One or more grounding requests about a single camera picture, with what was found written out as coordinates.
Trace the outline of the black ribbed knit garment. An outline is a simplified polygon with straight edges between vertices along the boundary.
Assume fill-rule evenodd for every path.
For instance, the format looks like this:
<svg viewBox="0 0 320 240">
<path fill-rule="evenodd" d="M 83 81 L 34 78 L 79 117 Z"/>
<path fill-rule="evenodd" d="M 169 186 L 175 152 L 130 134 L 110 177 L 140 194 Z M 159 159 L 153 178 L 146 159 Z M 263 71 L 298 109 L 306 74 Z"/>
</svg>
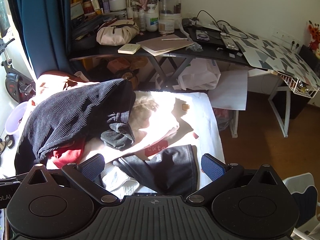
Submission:
<svg viewBox="0 0 320 240">
<path fill-rule="evenodd" d="M 100 137 L 124 151 L 135 142 L 129 125 L 136 94 L 132 83 L 114 79 L 58 92 L 34 108 L 26 120 L 14 161 L 16 174 L 27 173 L 48 154 L 79 139 Z"/>
</svg>

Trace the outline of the red garment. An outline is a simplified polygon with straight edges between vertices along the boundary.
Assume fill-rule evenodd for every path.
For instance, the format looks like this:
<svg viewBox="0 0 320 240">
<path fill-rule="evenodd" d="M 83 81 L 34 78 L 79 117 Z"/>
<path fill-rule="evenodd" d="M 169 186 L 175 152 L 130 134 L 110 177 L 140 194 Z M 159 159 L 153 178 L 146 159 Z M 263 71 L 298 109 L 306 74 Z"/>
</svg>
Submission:
<svg viewBox="0 0 320 240">
<path fill-rule="evenodd" d="M 85 148 L 85 138 L 70 142 L 52 152 L 51 161 L 57 168 L 62 168 L 68 163 L 78 163 Z"/>
</svg>

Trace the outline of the white bed sheet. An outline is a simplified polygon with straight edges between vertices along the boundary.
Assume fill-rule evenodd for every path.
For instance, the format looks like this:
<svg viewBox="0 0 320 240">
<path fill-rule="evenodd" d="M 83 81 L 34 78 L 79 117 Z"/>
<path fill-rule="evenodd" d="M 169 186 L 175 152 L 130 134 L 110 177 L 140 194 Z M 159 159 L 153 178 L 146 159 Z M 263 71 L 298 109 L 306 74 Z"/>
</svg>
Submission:
<svg viewBox="0 0 320 240">
<path fill-rule="evenodd" d="M 201 171 L 201 158 L 209 153 L 224 161 L 217 120 L 205 93 L 136 92 L 129 124 L 136 142 L 123 152 L 111 149 L 98 138 L 85 143 L 74 161 L 82 163 L 93 155 L 104 156 L 101 173 L 103 187 L 119 198 L 136 192 L 152 192 L 152 188 L 113 164 L 119 157 L 138 157 L 143 161 L 158 158 L 159 153 L 173 147 L 191 145 L 196 162 L 197 184 L 202 188 L 210 179 Z"/>
</svg>

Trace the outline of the white chair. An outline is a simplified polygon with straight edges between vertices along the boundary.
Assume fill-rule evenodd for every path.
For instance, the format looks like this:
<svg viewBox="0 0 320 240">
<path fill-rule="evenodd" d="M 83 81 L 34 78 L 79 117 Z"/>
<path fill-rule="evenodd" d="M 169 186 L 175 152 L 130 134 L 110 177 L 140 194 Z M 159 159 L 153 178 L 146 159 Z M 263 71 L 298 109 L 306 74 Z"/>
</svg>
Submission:
<svg viewBox="0 0 320 240">
<path fill-rule="evenodd" d="M 292 176 L 283 183 L 294 198 L 299 219 L 291 234 L 292 239 L 319 239 L 319 192 L 311 173 Z"/>
</svg>

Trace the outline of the purple plastic basin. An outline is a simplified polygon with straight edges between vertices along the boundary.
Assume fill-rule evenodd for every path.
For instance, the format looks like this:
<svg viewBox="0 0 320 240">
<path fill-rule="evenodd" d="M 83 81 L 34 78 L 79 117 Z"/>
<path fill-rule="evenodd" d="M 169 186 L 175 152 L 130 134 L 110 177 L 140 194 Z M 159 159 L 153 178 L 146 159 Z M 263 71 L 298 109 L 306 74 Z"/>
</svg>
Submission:
<svg viewBox="0 0 320 240">
<path fill-rule="evenodd" d="M 16 133 L 27 109 L 27 105 L 27 101 L 20 103 L 14 108 L 12 113 L 8 116 L 5 122 L 6 134 L 13 135 Z"/>
</svg>

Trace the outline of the black exercise bike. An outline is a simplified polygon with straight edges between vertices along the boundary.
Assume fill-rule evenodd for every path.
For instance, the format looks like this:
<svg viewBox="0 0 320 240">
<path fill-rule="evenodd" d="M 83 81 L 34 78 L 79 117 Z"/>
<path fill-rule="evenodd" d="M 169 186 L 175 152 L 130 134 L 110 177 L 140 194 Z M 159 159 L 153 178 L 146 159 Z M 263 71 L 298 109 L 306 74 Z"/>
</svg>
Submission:
<svg viewBox="0 0 320 240">
<path fill-rule="evenodd" d="M 12 66 L 12 59 L 8 57 L 5 49 L 14 40 L 15 39 L 12 38 L 7 43 L 5 43 L 1 38 L 1 54 L 4 53 L 5 55 L 5 60 L 1 62 L 1 66 L 4 67 L 6 72 L 5 88 L 7 90 L 7 93 L 17 103 L 22 103 L 35 96 L 36 87 L 35 82 L 32 79 L 14 69 Z"/>
</svg>

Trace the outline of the geometric patterned table mat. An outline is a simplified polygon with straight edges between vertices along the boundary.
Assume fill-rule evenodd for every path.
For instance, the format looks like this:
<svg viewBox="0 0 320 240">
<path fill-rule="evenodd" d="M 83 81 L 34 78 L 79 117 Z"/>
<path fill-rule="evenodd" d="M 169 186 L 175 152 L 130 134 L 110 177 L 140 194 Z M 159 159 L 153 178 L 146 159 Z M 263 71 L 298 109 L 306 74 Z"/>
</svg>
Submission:
<svg viewBox="0 0 320 240">
<path fill-rule="evenodd" d="M 319 77 L 298 54 L 276 42 L 238 31 L 227 23 L 220 23 L 219 27 L 233 39 L 251 67 L 274 70 L 319 88 Z"/>
</svg>

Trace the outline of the yellow sticky note pad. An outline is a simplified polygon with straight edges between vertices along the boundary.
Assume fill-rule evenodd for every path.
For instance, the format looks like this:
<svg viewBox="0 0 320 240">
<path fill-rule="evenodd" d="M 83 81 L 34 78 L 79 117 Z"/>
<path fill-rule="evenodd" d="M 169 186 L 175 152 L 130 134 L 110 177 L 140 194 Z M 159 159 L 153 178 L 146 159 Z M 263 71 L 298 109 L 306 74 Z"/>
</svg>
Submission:
<svg viewBox="0 0 320 240">
<path fill-rule="evenodd" d="M 120 53 L 120 54 L 133 55 L 133 54 L 135 54 L 138 50 L 140 50 L 140 44 L 127 43 L 127 44 L 121 46 L 121 47 L 118 49 L 118 53 Z"/>
</svg>

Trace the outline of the black desk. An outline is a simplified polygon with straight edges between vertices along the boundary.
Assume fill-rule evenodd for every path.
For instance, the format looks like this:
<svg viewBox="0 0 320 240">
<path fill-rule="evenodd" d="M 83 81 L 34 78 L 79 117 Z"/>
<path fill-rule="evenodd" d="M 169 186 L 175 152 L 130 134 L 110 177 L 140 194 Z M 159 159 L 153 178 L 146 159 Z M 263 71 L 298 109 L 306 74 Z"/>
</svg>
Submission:
<svg viewBox="0 0 320 240">
<path fill-rule="evenodd" d="M 140 44 L 140 48 L 134 53 L 135 56 L 146 56 L 153 65 L 155 72 L 160 75 L 166 86 L 176 84 L 178 76 L 185 70 L 187 65 L 195 58 L 229 62 L 241 66 L 249 66 L 244 56 L 237 55 L 218 44 L 200 43 L 200 49 L 190 49 L 189 46 L 196 44 L 195 41 L 187 41 L 186 36 L 176 30 L 172 35 L 161 36 L 156 32 L 146 31 L 143 35 L 137 35 L 131 40 L 133 44 Z M 175 69 L 172 76 L 167 77 L 162 69 L 162 64 L 168 58 Z"/>
</svg>

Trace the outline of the clear acrylic cosmetic organizer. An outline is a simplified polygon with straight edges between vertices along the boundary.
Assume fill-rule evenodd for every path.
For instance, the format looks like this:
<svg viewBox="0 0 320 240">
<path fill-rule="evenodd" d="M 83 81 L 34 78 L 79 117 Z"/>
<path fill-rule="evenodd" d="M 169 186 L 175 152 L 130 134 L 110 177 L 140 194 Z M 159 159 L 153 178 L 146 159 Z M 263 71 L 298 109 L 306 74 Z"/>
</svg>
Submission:
<svg viewBox="0 0 320 240">
<path fill-rule="evenodd" d="M 182 22 L 182 0 L 160 0 L 158 30 L 162 35 L 173 34 Z"/>
</svg>

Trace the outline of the teal blue curtain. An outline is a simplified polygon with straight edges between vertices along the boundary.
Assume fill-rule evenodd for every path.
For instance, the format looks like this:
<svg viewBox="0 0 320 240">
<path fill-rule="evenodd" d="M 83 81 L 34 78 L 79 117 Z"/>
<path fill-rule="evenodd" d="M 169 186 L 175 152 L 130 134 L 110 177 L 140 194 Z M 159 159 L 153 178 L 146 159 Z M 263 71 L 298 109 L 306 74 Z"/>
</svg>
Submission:
<svg viewBox="0 0 320 240">
<path fill-rule="evenodd" d="M 8 0 L 8 3 L 36 77 L 50 70 L 71 73 L 70 0 Z"/>
</svg>

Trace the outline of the white lotion pump bottle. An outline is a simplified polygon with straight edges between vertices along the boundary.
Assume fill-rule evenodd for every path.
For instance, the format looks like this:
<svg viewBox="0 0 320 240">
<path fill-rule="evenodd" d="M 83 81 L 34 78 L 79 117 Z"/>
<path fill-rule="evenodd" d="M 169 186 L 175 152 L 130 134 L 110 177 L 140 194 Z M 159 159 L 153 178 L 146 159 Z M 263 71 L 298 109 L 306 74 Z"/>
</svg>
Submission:
<svg viewBox="0 0 320 240">
<path fill-rule="evenodd" d="M 145 14 L 145 22 L 147 31 L 153 32 L 158 30 L 158 10 L 155 4 L 149 3 L 147 5 L 147 12 Z"/>
</svg>

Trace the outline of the orange artificial flowers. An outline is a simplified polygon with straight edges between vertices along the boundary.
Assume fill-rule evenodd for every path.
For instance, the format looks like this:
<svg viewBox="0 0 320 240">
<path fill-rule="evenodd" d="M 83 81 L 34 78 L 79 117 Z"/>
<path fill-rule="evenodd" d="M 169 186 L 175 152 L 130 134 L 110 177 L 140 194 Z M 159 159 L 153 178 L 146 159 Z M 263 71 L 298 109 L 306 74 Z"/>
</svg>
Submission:
<svg viewBox="0 0 320 240">
<path fill-rule="evenodd" d="M 308 31 L 312 38 L 312 41 L 309 44 L 309 48 L 313 51 L 317 51 L 319 49 L 319 43 L 320 43 L 319 24 L 312 23 L 311 21 L 309 21 Z"/>
</svg>

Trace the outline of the white makeup brush cup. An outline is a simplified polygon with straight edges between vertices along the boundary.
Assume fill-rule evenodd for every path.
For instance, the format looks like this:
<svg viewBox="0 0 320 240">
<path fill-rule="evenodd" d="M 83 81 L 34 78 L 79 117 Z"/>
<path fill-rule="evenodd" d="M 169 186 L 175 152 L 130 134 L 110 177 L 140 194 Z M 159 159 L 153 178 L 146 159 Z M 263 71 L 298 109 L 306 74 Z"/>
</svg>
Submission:
<svg viewBox="0 0 320 240">
<path fill-rule="evenodd" d="M 127 8 L 126 0 L 109 0 L 110 11 L 120 11 Z"/>
</svg>

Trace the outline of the white wall socket panel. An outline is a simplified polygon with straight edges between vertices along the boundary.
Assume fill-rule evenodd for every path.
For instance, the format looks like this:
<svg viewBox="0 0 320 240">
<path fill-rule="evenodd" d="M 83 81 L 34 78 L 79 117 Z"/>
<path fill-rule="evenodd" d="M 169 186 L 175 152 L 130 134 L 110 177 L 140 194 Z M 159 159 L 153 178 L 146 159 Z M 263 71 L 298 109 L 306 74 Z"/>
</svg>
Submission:
<svg viewBox="0 0 320 240">
<path fill-rule="evenodd" d="M 286 32 L 278 28 L 272 28 L 271 35 L 272 40 L 290 50 L 297 50 L 303 45 L 303 43 L 299 39 L 287 34 Z"/>
</svg>

